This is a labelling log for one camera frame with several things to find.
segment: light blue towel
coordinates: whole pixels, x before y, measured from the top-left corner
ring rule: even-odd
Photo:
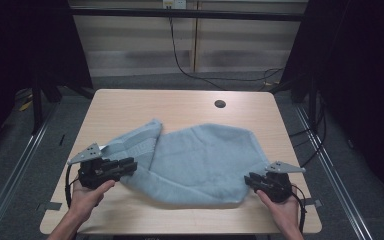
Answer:
[[[240,203],[249,191],[243,176],[264,172],[269,164],[246,129],[203,124],[164,135],[161,129],[154,119],[102,150],[112,160],[134,157],[138,169],[120,181],[161,202]]]

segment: wooden table top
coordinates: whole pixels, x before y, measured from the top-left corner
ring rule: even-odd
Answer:
[[[224,108],[215,106],[217,100]],[[251,130],[270,162],[298,166],[294,150],[274,97],[261,92],[121,90],[96,92],[69,159],[96,142],[134,130],[151,119],[163,123],[162,133],[193,125],[216,123]],[[74,180],[79,164],[71,170]],[[49,234],[68,208],[65,202],[66,168],[51,202],[63,203],[59,211],[47,210],[40,230]],[[311,197],[303,174],[289,174],[291,182]],[[321,222],[314,206],[307,206],[304,232],[316,233]],[[267,208],[250,190],[240,205],[211,208],[179,208],[159,203],[121,183],[105,194],[79,232],[86,234],[265,234],[279,232]]]

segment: towel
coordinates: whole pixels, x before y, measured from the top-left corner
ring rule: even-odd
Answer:
[[[186,205],[240,203],[249,188],[243,176],[269,164],[255,135],[246,129],[202,124],[161,134],[149,123],[111,140],[103,158],[133,157],[138,169],[120,182],[154,200]]]

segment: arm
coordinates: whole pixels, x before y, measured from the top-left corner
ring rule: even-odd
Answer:
[[[298,202],[294,197],[289,197],[283,203],[274,203],[263,191],[258,190],[257,195],[261,201],[270,210],[273,220],[280,232],[288,240],[303,240],[301,232],[298,228]]]
[[[49,235],[52,239],[72,239],[79,227],[89,219],[92,210],[104,198],[104,193],[114,187],[115,181],[109,180],[95,190],[82,187],[79,181],[73,184],[73,199],[68,212]]]

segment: gray carpet floor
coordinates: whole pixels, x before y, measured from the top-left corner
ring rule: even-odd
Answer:
[[[268,79],[268,85],[262,90],[275,86],[281,72]],[[256,79],[261,73],[207,73],[207,78]],[[194,89],[194,90],[235,90],[257,91],[263,81],[236,81],[212,79],[213,84],[205,80],[192,79],[182,74],[141,75],[126,77],[95,78],[95,90],[99,88],[141,88],[141,89]],[[0,219],[0,239],[45,239],[39,230],[44,212],[39,204],[50,200],[63,166],[71,151],[90,100],[78,96],[70,90],[61,89],[64,97],[57,105],[44,104],[45,115],[49,115],[48,127],[38,148],[28,164],[15,194],[11,198],[4,215]],[[307,103],[292,103],[288,91],[275,95],[282,118],[289,134],[304,130],[299,121],[297,107],[306,108]],[[33,111],[18,111],[24,99],[16,101],[13,112],[0,133],[0,192],[15,168],[25,146],[31,138]],[[320,123],[320,136],[326,134],[324,146],[336,170],[343,180],[357,209],[360,211],[373,239],[384,239],[384,186],[368,169],[364,158],[356,149],[348,145],[348,138],[341,127],[326,112],[326,132]],[[291,137],[298,160],[303,163],[313,153],[314,148],[307,134]],[[317,234],[305,235],[305,239],[359,239],[349,218],[329,181],[323,166],[316,156],[306,166],[304,174],[313,198],[323,203],[318,213],[323,229]],[[283,239],[279,235],[271,239]],[[256,236],[256,239],[268,239]]]

